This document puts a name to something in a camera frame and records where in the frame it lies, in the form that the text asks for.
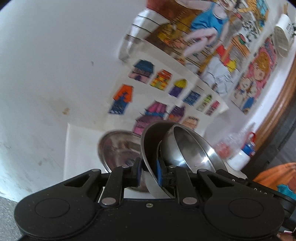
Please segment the person's hand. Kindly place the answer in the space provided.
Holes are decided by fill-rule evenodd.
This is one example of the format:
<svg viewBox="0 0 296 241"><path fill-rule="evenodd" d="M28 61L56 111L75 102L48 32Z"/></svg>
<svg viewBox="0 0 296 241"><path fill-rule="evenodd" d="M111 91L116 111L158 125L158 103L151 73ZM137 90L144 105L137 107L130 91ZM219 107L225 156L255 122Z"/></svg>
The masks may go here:
<svg viewBox="0 0 296 241"><path fill-rule="evenodd" d="M295 237L288 232L280 232L276 235L281 241L296 241Z"/></svg>

